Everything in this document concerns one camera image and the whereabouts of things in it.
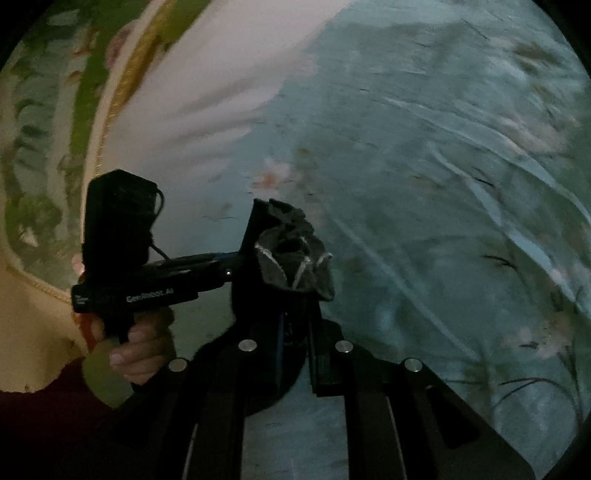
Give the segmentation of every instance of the finger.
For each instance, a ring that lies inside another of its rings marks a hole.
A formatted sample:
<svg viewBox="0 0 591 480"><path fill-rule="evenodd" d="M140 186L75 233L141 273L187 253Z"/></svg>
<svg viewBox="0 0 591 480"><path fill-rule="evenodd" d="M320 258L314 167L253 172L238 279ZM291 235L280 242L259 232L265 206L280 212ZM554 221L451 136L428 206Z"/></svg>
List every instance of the finger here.
<svg viewBox="0 0 591 480"><path fill-rule="evenodd" d="M136 385L144 385L152 378L155 374L143 374L143 375L124 375L124 378L131 383Z"/></svg>
<svg viewBox="0 0 591 480"><path fill-rule="evenodd" d="M97 342L105 340L105 324L100 318L95 318L90 324L90 331Z"/></svg>
<svg viewBox="0 0 591 480"><path fill-rule="evenodd" d="M163 332L152 323L136 323L129 329L127 338L130 343L144 343L161 336Z"/></svg>
<svg viewBox="0 0 591 480"><path fill-rule="evenodd" d="M169 307L138 312L134 317L137 325L153 325L160 331L166 330L174 322L174 312Z"/></svg>
<svg viewBox="0 0 591 480"><path fill-rule="evenodd" d="M139 362L156 355L172 355L174 343L172 336L161 335L154 340L142 343L125 343L111 350L111 365Z"/></svg>
<svg viewBox="0 0 591 480"><path fill-rule="evenodd" d="M162 355L156 355L132 364L115 365L113 370L124 375L155 374L165 362L166 360Z"/></svg>

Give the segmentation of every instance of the cable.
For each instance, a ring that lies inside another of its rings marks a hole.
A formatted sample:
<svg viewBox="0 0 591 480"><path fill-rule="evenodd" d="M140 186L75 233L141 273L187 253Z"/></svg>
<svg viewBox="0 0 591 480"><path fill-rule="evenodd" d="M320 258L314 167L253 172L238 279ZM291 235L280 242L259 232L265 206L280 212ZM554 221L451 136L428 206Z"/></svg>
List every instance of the cable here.
<svg viewBox="0 0 591 480"><path fill-rule="evenodd" d="M164 208L164 193L162 193L162 190L157 190L158 192L158 196L160 197L160 207L158 208L158 211L156 212L156 217L154 219L154 221L156 221L156 218L158 218L158 216L160 215L160 212L162 212L162 209ZM152 247L152 249L158 254L160 255L162 258L164 258L166 261L170 261L170 257L165 254L162 250L160 250L156 245L154 245L154 241L152 241L152 244L150 245L150 247Z"/></svg>

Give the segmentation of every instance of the metal bolt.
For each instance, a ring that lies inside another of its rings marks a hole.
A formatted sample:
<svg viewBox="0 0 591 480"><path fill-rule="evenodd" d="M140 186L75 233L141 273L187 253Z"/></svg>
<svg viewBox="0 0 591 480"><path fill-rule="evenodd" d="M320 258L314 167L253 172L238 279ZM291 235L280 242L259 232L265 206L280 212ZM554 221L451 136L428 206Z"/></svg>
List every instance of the metal bolt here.
<svg viewBox="0 0 591 480"><path fill-rule="evenodd" d="M238 344L238 348L243 352L252 352L256 350L256 342L254 340L246 339Z"/></svg>
<svg viewBox="0 0 591 480"><path fill-rule="evenodd" d="M353 344L347 340L339 340L335 343L335 348L337 352L349 353L353 351Z"/></svg>
<svg viewBox="0 0 591 480"><path fill-rule="evenodd" d="M168 369L171 372L179 373L187 368L188 364L189 363L184 358L175 358L168 363Z"/></svg>
<svg viewBox="0 0 591 480"><path fill-rule="evenodd" d="M416 358L407 358L404 361L404 368L410 370L411 372L420 372L423 368L423 363Z"/></svg>

